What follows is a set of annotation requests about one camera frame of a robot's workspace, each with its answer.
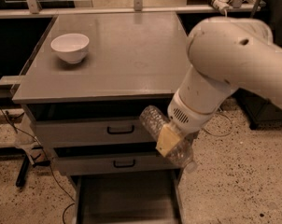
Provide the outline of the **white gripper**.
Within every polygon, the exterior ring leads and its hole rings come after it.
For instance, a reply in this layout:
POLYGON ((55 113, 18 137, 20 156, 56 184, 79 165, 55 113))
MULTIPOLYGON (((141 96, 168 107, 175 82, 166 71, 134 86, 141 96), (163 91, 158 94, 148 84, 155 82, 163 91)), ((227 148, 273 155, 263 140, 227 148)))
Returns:
MULTIPOLYGON (((200 114, 189 109, 176 92, 167 108, 168 118, 184 134, 199 132, 212 118, 211 114, 200 114)), ((158 135, 156 149, 166 157, 182 140, 182 136, 170 124, 164 124, 158 135)))

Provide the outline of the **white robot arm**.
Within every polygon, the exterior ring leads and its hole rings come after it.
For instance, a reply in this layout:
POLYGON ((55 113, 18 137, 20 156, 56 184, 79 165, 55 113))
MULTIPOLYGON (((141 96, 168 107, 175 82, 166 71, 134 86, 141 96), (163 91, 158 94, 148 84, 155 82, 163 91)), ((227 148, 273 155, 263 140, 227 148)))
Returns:
POLYGON ((187 42, 190 68, 168 106, 157 150, 187 156, 178 148, 197 133, 223 101, 241 88, 282 109, 282 48, 263 21, 213 17, 196 24, 187 42))

